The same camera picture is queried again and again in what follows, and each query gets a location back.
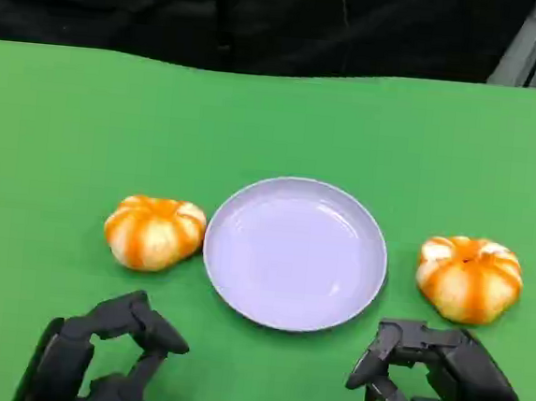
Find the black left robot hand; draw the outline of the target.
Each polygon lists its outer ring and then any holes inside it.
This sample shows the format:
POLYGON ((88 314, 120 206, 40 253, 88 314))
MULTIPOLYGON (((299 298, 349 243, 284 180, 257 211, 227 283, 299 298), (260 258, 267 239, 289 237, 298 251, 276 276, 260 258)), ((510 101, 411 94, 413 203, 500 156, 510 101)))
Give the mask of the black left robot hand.
POLYGON ((143 401, 144 391, 171 353, 189 352, 187 341, 150 306, 144 291, 97 304, 83 316, 55 318, 37 342, 12 401, 143 401), (79 395, 93 359, 93 336, 129 335, 142 349, 130 371, 93 380, 79 395))

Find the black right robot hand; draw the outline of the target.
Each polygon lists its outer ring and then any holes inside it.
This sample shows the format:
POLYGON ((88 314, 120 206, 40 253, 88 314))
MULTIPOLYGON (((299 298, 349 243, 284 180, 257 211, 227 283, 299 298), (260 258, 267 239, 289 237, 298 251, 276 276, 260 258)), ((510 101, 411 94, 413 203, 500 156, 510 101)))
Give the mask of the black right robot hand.
POLYGON ((520 401, 485 346, 467 329, 434 329, 423 321, 383 319, 346 381, 364 401, 520 401), (389 375, 392 365, 427 368, 436 397, 407 397, 389 375))

